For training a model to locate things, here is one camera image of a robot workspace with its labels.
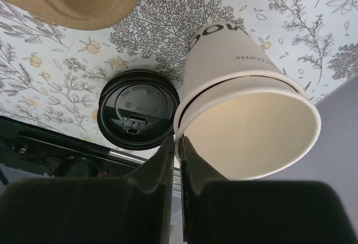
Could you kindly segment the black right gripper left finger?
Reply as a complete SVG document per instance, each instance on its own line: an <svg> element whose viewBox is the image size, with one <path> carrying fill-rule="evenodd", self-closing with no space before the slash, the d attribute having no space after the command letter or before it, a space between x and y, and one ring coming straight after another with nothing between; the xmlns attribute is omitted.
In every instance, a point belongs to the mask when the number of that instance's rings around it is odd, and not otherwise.
<svg viewBox="0 0 358 244"><path fill-rule="evenodd" d="M168 243L174 140L125 177L20 179L1 195L2 243Z"/></svg>

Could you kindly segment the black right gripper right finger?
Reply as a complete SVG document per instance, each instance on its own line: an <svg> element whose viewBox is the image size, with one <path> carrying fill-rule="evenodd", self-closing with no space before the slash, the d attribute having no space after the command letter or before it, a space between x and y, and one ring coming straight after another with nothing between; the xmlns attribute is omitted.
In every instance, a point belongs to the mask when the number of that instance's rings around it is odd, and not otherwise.
<svg viewBox="0 0 358 244"><path fill-rule="evenodd" d="M317 181L232 181L178 143L186 243L356 243L337 193Z"/></svg>

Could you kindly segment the white paper coffee cup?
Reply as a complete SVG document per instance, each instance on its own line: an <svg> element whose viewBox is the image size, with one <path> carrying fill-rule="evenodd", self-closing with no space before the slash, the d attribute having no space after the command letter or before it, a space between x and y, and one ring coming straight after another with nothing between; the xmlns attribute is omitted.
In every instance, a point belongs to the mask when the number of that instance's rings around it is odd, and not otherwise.
<svg viewBox="0 0 358 244"><path fill-rule="evenodd" d="M176 142L231 180L254 180L302 159L321 132L303 88L283 74L237 24L204 25L185 63Z"/></svg>

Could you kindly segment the black plastic cup lid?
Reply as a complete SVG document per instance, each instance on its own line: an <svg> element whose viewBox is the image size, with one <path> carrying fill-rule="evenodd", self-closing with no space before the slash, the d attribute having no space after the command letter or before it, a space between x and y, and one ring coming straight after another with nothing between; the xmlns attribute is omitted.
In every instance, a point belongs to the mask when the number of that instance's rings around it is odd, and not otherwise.
<svg viewBox="0 0 358 244"><path fill-rule="evenodd" d="M152 149L174 134L179 104L174 85L164 76L145 69L124 71L110 79L101 91L98 127L117 147L131 151Z"/></svg>

